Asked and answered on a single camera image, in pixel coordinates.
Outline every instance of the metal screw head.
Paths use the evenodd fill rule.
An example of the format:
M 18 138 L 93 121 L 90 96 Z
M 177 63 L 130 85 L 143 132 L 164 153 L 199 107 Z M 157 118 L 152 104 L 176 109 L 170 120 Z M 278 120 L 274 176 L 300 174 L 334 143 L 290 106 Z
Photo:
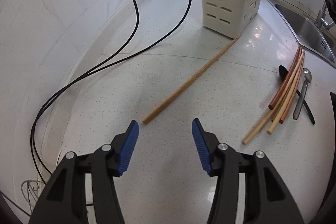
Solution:
M 228 147 L 228 145 L 227 145 L 226 143 L 220 143 L 220 144 L 218 145 L 218 148 L 219 148 L 219 150 L 225 151 L 225 150 L 227 150 L 229 147 Z
M 65 157 L 68 159 L 68 160 L 71 160 L 73 157 L 75 156 L 75 153 L 73 152 L 68 152 Z
M 263 157 L 265 157 L 265 153 L 264 153 L 263 151 L 257 151 L 257 152 L 255 153 L 255 155 L 256 155 L 258 158 L 260 158 L 260 159 L 262 159 Z
M 102 147 L 101 147 L 101 149 L 103 150 L 103 151 L 110 151 L 111 149 L 112 149 L 112 146 L 110 145 L 110 144 L 104 144 Z

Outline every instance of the speckled white countertop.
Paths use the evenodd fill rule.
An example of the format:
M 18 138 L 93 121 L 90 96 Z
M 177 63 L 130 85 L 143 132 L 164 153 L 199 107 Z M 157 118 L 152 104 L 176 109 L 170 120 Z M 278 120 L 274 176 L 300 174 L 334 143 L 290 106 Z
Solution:
M 166 34 L 180 20 L 187 3 L 146 0 L 140 6 L 139 31 L 118 58 Z M 101 59 L 125 42 L 134 24 L 133 15 L 111 39 Z M 298 47 L 267 0 L 261 0 L 258 14 L 219 61 L 155 120 L 146 126 L 140 123 L 228 41 L 202 27 L 201 0 L 193 0 L 186 21 L 172 36 L 145 54 L 95 75 L 81 90 L 64 136 L 61 158 L 67 151 L 81 155 L 110 143 L 116 134 L 125 132 L 132 119 L 140 124 L 129 169 L 115 180 L 126 223 L 207 222 L 216 178 L 209 178 L 202 170 L 191 134 L 195 117 L 205 130 L 237 151 L 252 154 L 263 150 L 287 184 L 305 222 L 319 209 L 335 148 L 330 99 L 330 91 L 336 92 L 334 68 L 306 53 L 304 66 L 312 72 L 306 101 L 315 126 L 305 110 L 294 121 L 293 106 L 289 118 L 271 136 L 266 134 L 268 124 L 249 145 L 241 144 L 278 90 L 278 66 L 289 68 Z M 242 193 L 240 222 L 243 200 Z

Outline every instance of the black cable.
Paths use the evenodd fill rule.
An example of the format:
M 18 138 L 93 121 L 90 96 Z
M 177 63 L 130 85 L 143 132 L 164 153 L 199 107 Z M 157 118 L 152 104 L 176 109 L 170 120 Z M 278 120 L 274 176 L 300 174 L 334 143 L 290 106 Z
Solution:
M 3 192 L 0 191 L 0 194 L 2 194 L 10 203 L 12 203 L 16 208 L 18 208 L 21 212 L 25 213 L 27 216 L 31 217 L 29 213 L 27 213 L 24 209 L 22 209 L 20 206 L 16 205 L 15 202 L 13 202 L 8 196 L 6 196 Z
M 112 56 L 110 56 L 108 59 L 106 59 L 105 61 L 101 62 L 100 64 L 96 65 L 95 67 L 93 67 L 92 69 L 90 69 L 89 71 L 87 71 L 86 73 L 84 73 L 83 75 L 81 75 L 80 77 L 78 77 L 77 79 L 75 79 L 74 81 L 72 81 L 71 83 L 69 83 L 68 85 L 66 85 L 65 87 L 63 87 L 62 89 L 60 89 L 58 92 L 56 92 L 52 97 L 50 97 L 46 103 L 42 106 L 42 108 L 40 109 L 40 111 L 38 112 L 37 114 L 37 117 L 33 123 L 33 126 L 31 128 L 31 155 L 33 157 L 33 161 L 34 161 L 34 164 L 35 164 L 35 168 L 39 174 L 39 176 L 41 177 L 41 180 L 45 182 L 45 180 L 42 178 L 42 175 L 40 173 L 40 171 L 38 170 L 38 167 L 37 167 L 37 163 L 36 163 L 36 159 L 34 158 L 34 152 L 33 152 L 33 147 L 34 147 L 34 151 L 35 151 L 35 154 L 39 160 L 39 162 L 42 164 L 42 166 L 46 169 L 46 171 L 48 173 L 50 173 L 50 175 L 52 175 L 52 173 L 50 172 L 50 170 L 48 170 L 48 168 L 45 166 L 45 164 L 42 162 L 41 158 L 39 157 L 38 155 L 38 152 L 37 152 L 37 149 L 36 149 L 36 145 L 35 145 L 35 128 L 36 128 L 36 123 L 38 121 L 38 119 L 41 117 L 41 115 L 46 111 L 46 109 L 65 91 L 67 90 L 69 87 L 71 87 L 73 84 L 77 83 L 78 81 L 86 78 L 86 77 L 89 77 L 90 75 L 93 75 L 101 70 L 104 70 L 106 68 L 109 68 L 111 66 L 114 66 L 116 64 L 119 64 L 123 61 L 126 61 L 126 60 L 129 60 L 147 50 L 149 50 L 150 48 L 154 47 L 155 45 L 157 45 L 158 43 L 160 43 L 162 40 L 164 40 L 165 38 L 167 38 L 168 36 L 170 36 L 181 24 L 182 22 L 185 20 L 187 14 L 189 13 L 189 10 L 190 10 L 190 6 L 191 6 L 191 2 L 192 0 L 189 0 L 189 3 L 188 3 L 188 7 L 186 9 L 186 12 L 184 13 L 184 16 L 182 17 L 182 19 L 180 20 L 180 22 L 169 32 L 167 33 L 165 36 L 163 36 L 162 38 L 160 38 L 158 41 L 156 41 L 155 43 L 153 43 L 152 45 L 144 48 L 143 50 L 133 54 L 133 55 L 130 55 L 124 59 L 121 59 L 119 61 L 116 61 L 112 64 L 109 64 L 109 65 L 106 65 L 102 68 L 99 68 L 100 66 L 102 66 L 104 63 L 108 62 L 109 60 L 111 60 L 113 57 L 115 57 L 118 53 L 120 53 L 122 51 L 122 49 L 124 49 L 126 47 L 126 45 L 129 43 L 129 41 L 132 39 L 132 37 L 134 36 L 135 32 L 137 31 L 137 28 L 138 28 L 138 25 L 139 25 L 139 12 L 138 12 L 138 7 L 137 7 L 137 3 L 135 0 L 133 0 L 133 3 L 134 3 L 134 7 L 135 7 L 135 10 L 136 10 L 136 15 L 137 15 L 137 23 L 136 23 L 136 26 L 135 26 L 135 29 L 132 33 L 132 35 L 130 36 L 130 38 L 127 40 L 127 42 L 117 51 L 115 52 Z
M 111 60 L 113 57 L 115 57 L 118 53 L 120 53 L 125 47 L 126 45 L 131 41 L 131 39 L 133 38 L 133 36 L 135 35 L 138 27 L 139 27 L 139 20 L 140 20 L 140 16 L 139 16 L 139 9 L 138 9 L 138 6 L 137 6 L 137 2 L 136 0 L 132 0 L 133 1 L 133 4 L 134 4 L 134 8 L 135 8 L 135 12 L 136 12 L 136 24 L 135 24 L 135 28 L 131 34 L 131 36 L 127 39 L 127 41 L 125 42 L 125 44 L 119 49 L 117 50 L 112 56 L 110 56 L 109 58 L 107 58 L 105 61 L 101 62 L 100 64 L 94 66 L 92 69 L 88 70 L 86 73 L 84 73 L 83 75 L 81 75 L 80 77 L 78 77 L 76 80 L 81 80 L 85 77 L 87 73 L 93 71 L 94 69 L 100 67 L 101 65 L 105 64 L 106 62 L 108 62 L 109 60 Z M 34 165 L 35 165 L 35 168 L 39 174 L 39 176 L 41 177 L 41 180 L 43 181 L 44 184 L 46 184 L 45 180 L 43 179 L 40 171 L 38 170 L 38 167 L 37 167 L 37 163 L 36 163 L 36 159 L 34 157 L 34 153 L 33 153 L 33 147 L 34 147 L 34 151 L 35 151 L 35 154 L 39 160 L 39 162 L 42 164 L 42 166 L 46 169 L 46 171 L 52 175 L 52 173 L 49 171 L 49 169 L 45 166 L 45 164 L 42 162 L 40 156 L 38 155 L 38 152 L 37 152 L 37 149 L 36 149 L 36 144 L 35 144 L 35 128 L 36 128 L 36 124 L 37 124 L 37 121 L 38 119 L 41 117 L 41 115 L 46 111 L 46 109 L 50 106 L 50 104 L 48 106 L 46 106 L 48 104 L 48 102 L 50 102 L 52 99 L 54 102 L 68 87 L 70 87 L 71 85 L 73 85 L 74 83 L 76 83 L 76 80 L 73 81 L 72 83 L 70 83 L 69 85 L 66 86 L 66 88 L 63 88 L 61 90 L 59 90 L 58 92 L 56 92 L 51 98 L 49 98 L 47 100 L 47 102 L 42 106 L 42 108 L 40 109 L 40 111 L 38 112 L 37 116 L 36 116 L 36 119 L 33 123 L 33 126 L 31 127 L 31 134 L 30 134 L 30 150 L 31 150 L 31 155 L 33 157 L 33 161 L 34 161 Z

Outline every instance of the faucet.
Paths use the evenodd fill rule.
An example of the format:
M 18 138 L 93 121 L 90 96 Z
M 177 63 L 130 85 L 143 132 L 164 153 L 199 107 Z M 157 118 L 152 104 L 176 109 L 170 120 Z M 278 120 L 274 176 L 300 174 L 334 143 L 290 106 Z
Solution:
M 317 16 L 317 19 L 315 20 L 315 25 L 321 30 L 322 26 L 325 27 L 325 29 L 328 31 L 330 28 L 335 26 L 335 22 L 328 23 L 326 18 L 326 10 L 327 10 L 327 4 L 324 2 L 322 10 L 319 11 L 319 14 Z

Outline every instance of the bamboo stick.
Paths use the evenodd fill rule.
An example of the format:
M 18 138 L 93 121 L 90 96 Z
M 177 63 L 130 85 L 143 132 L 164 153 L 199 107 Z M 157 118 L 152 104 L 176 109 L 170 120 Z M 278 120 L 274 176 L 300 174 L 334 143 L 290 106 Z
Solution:
M 283 102 L 285 97 L 285 93 L 283 93 L 279 99 L 279 101 L 277 102 L 277 105 L 275 106 L 274 109 L 272 110 L 268 110 L 268 112 L 266 112 L 263 117 L 259 120 L 259 122 L 256 123 L 256 126 L 254 126 L 254 128 L 252 129 L 252 131 L 250 131 L 247 136 L 244 138 L 244 140 L 242 141 L 243 144 L 247 145 L 254 137 L 255 135 L 257 135 L 257 133 L 262 129 L 262 127 L 267 123 L 267 121 L 269 120 L 269 118 L 271 117 L 271 115 L 275 112 L 275 110 L 279 107 L 279 105 L 281 105 L 281 102 Z
M 299 68 L 299 72 L 302 72 L 302 69 L 303 69 L 303 62 L 304 62 L 304 61 L 305 61 L 305 51 L 303 52 L 303 61 L 302 61 L 301 66 L 300 66 L 300 68 Z M 295 94 L 296 94 L 296 90 L 297 90 L 297 87 L 298 87 L 298 85 L 299 85 L 299 82 L 300 82 L 300 77 L 298 77 L 298 79 L 296 80 L 295 88 L 294 88 L 294 92 L 293 92 L 293 94 L 292 94 L 292 97 L 291 97 L 291 99 L 290 99 L 290 101 L 289 101 L 289 104 L 288 104 L 288 106 L 287 106 L 287 108 L 286 108 L 284 114 L 282 115 L 282 117 L 281 117 L 281 119 L 280 119 L 280 123 L 281 123 L 281 124 L 284 123 L 284 121 L 285 121 L 285 119 L 286 119 L 286 116 L 287 116 L 287 114 L 288 114 L 288 112 L 289 112 L 289 110 L 290 110 L 290 108 L 291 108 L 291 106 L 292 106 L 292 104 L 293 104 L 293 101 L 294 101 L 294 98 L 295 98 Z
M 295 83 L 297 81 L 297 78 L 301 75 L 301 71 L 299 71 L 299 67 L 301 67 L 301 63 L 303 62 L 303 56 L 304 56 L 304 52 L 301 54 L 300 60 L 299 60 L 298 64 L 296 65 L 295 69 L 294 69 L 294 73 L 293 73 L 294 78 L 292 79 L 292 77 L 291 77 L 289 82 L 288 82 L 288 85 L 290 85 L 289 93 L 288 93 L 288 95 L 287 95 L 287 97 L 286 97 L 278 115 L 274 119 L 271 127 L 269 128 L 269 130 L 267 130 L 267 133 L 269 135 L 273 133 L 277 124 L 279 123 L 282 115 L 284 114 L 284 112 L 285 112 L 285 110 L 286 110 L 286 108 L 289 104 L 289 100 L 291 99 L 293 92 L 296 92 L 296 90 L 294 90 L 294 88 L 296 86 Z
M 288 92 L 289 92 L 289 89 L 287 90 L 285 96 L 282 97 L 282 100 L 279 99 L 280 104 L 278 104 L 278 106 L 277 106 L 276 108 L 274 108 L 274 112 L 273 112 L 273 114 L 272 114 L 272 116 L 271 116 L 271 121 L 272 121 L 272 122 L 274 121 L 274 119 L 275 119 L 275 117 L 278 115 L 278 113 L 279 113 L 279 111 L 280 111 L 282 105 L 284 104 L 285 97 L 287 96 Z
M 208 68 L 211 67 L 239 38 L 232 40 L 229 44 L 224 46 L 218 54 L 211 58 L 200 70 L 198 70 L 187 82 L 180 86 L 174 93 L 172 93 L 166 100 L 158 105 L 150 114 L 148 114 L 143 120 L 143 124 L 149 123 L 153 120 L 161 111 L 163 111 L 171 102 L 173 102 L 183 91 L 185 91 L 195 80 L 200 77 Z
M 280 89 L 278 90 L 277 94 L 274 96 L 273 100 L 271 101 L 271 103 L 268 106 L 269 109 L 272 110 L 274 108 L 274 106 L 277 104 L 277 102 L 278 102 L 280 96 L 282 95 L 282 93 L 283 93 L 286 85 L 288 84 L 288 81 L 289 81 L 291 75 L 293 74 L 293 70 L 294 70 L 294 68 L 295 68 L 295 66 L 296 66 L 296 64 L 297 64 L 297 62 L 299 60 L 299 57 L 301 56 L 301 52 L 302 52 L 302 47 L 299 46 L 297 48 L 295 57 L 293 59 L 292 65 L 291 65 L 291 67 L 290 67 L 290 69 L 289 69 L 289 71 L 287 73 L 287 76 L 286 76 L 285 80 L 282 82 L 282 85 L 281 85 Z

